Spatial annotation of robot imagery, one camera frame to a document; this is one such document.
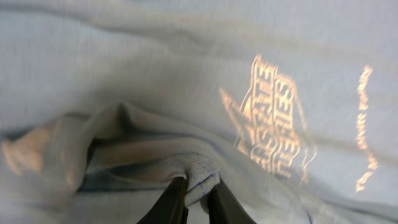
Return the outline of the light blue printed t-shirt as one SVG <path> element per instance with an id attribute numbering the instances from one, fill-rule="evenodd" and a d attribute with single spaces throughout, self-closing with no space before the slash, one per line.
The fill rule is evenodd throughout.
<path id="1" fill-rule="evenodd" d="M 396 1 L 2 1 L 1 222 L 397 222 Z"/>

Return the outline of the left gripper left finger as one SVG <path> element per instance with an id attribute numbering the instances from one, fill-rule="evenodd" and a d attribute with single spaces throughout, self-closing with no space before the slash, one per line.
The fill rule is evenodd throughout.
<path id="1" fill-rule="evenodd" d="M 137 224 L 186 224 L 188 208 L 185 206 L 187 181 L 174 178 L 154 206 Z"/>

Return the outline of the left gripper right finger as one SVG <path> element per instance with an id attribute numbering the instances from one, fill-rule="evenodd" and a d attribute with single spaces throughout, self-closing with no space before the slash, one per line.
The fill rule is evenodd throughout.
<path id="1" fill-rule="evenodd" d="M 210 224 L 256 224 L 220 179 L 208 196 Z"/>

